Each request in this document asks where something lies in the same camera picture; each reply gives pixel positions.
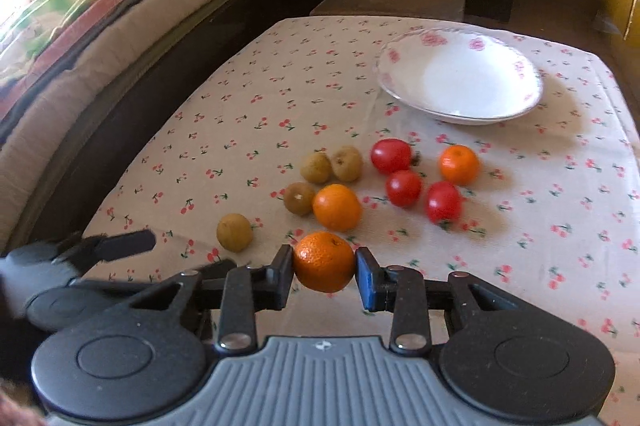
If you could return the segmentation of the orange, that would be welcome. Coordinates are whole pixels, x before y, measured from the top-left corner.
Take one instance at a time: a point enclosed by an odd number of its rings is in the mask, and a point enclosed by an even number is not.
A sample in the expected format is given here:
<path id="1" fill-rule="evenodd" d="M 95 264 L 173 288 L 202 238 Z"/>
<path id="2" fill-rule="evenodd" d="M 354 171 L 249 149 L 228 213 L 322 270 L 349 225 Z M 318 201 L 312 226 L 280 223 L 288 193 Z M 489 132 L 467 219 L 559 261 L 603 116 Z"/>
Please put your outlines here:
<path id="1" fill-rule="evenodd" d="M 456 186 L 471 184 L 480 173 L 480 160 L 467 146 L 448 146 L 438 161 L 442 178 Z"/>
<path id="2" fill-rule="evenodd" d="M 319 224 L 338 232 L 355 229 L 362 217 L 358 196 L 341 184 L 330 184 L 322 188 L 314 196 L 312 211 Z"/>
<path id="3" fill-rule="evenodd" d="M 333 294 L 345 288 L 356 271 L 356 255 L 349 245 L 328 231 L 304 236 L 294 248 L 296 278 L 310 290 Z"/>

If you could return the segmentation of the red tomato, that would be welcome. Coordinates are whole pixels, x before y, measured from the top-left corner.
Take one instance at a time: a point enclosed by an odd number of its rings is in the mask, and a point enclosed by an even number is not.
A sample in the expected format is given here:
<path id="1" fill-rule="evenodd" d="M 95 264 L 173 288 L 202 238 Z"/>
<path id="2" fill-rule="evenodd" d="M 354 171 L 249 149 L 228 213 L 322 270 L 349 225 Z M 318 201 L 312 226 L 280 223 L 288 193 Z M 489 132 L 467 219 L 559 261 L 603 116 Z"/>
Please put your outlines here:
<path id="1" fill-rule="evenodd" d="M 457 221 L 462 213 L 462 196 L 449 181 L 434 182 L 426 192 L 425 211 L 433 224 Z"/>
<path id="2" fill-rule="evenodd" d="M 411 166 L 411 146 L 400 139 L 378 140 L 372 146 L 370 160 L 374 168 L 383 175 L 407 170 Z"/>
<path id="3" fill-rule="evenodd" d="M 410 207 L 420 198 L 422 180 L 412 170 L 400 170 L 386 179 L 385 190 L 393 205 L 402 208 Z"/>

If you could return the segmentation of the dark brown longan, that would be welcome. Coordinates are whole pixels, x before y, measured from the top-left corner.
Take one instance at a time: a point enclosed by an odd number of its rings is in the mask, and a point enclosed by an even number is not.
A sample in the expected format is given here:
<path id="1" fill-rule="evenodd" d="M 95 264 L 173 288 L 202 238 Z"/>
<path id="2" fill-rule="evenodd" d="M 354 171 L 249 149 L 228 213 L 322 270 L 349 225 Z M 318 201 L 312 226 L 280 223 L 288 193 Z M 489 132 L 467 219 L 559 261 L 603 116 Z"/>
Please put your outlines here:
<path id="1" fill-rule="evenodd" d="M 283 193 L 285 208 L 297 216 L 306 216 L 312 212 L 312 202 L 316 190 L 308 182 L 294 182 L 287 186 Z"/>

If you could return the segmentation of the bed with mattress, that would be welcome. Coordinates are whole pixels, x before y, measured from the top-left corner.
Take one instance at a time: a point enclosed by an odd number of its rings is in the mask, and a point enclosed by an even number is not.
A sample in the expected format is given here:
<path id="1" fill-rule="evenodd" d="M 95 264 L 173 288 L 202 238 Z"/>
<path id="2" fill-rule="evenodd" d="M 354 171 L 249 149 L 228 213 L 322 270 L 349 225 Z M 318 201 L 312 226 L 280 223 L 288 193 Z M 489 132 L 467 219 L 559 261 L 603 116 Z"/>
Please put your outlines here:
<path id="1" fill-rule="evenodd" d="M 216 65 L 319 0 L 124 0 L 1 111 L 1 247 L 82 229 Z"/>

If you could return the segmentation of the cherry print tablecloth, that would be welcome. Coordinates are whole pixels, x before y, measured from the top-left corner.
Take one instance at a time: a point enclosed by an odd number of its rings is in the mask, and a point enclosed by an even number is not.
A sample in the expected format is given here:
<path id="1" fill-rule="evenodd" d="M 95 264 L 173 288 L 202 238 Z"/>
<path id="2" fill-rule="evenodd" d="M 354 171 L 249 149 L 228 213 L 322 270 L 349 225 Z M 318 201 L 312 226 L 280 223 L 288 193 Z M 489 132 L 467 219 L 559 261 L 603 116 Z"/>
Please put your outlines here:
<path id="1" fill-rule="evenodd" d="M 439 154 L 462 144 L 482 171 L 463 190 L 454 227 L 390 204 L 384 178 L 367 167 L 354 186 L 362 219 L 346 240 L 429 279 L 471 272 L 593 334 L 616 362 L 601 416 L 637 424 L 639 138 L 613 74 L 591 53 L 504 32 L 540 71 L 540 103 L 507 123 L 446 125 L 400 105 L 373 73 L 382 45 L 417 27 L 331 16 L 285 20 L 260 35 L 168 118 L 88 225 L 92 235 L 151 229 L 154 250 L 99 264 L 91 276 L 156 282 L 222 259 L 216 227 L 228 214 L 254 229 L 236 261 L 268 264 L 318 227 L 281 200 L 308 154 L 342 146 L 368 154 L 397 138 L 433 182 Z"/>

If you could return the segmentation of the white floral plate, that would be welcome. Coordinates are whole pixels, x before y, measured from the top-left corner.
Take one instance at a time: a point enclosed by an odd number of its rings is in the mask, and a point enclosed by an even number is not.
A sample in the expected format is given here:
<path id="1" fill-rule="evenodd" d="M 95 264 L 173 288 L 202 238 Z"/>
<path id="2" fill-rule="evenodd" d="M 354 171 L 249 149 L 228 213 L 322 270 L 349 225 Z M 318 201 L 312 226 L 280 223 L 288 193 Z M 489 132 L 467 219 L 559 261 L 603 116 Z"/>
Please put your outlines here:
<path id="1" fill-rule="evenodd" d="M 457 27 L 412 30 L 374 64 L 394 99 L 443 122 L 483 126 L 530 112 L 544 93 L 540 73 L 500 39 Z"/>

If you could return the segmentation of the brown wooden stool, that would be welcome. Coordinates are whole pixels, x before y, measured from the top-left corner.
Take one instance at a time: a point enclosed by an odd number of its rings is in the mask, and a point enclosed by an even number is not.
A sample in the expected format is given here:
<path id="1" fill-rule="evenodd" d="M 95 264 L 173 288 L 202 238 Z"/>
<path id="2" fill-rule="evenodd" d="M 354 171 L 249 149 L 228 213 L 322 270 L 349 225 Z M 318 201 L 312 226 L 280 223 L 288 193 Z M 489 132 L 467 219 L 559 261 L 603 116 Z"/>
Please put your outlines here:
<path id="1" fill-rule="evenodd" d="M 312 16 L 396 16 L 461 22 L 465 0 L 324 0 Z"/>

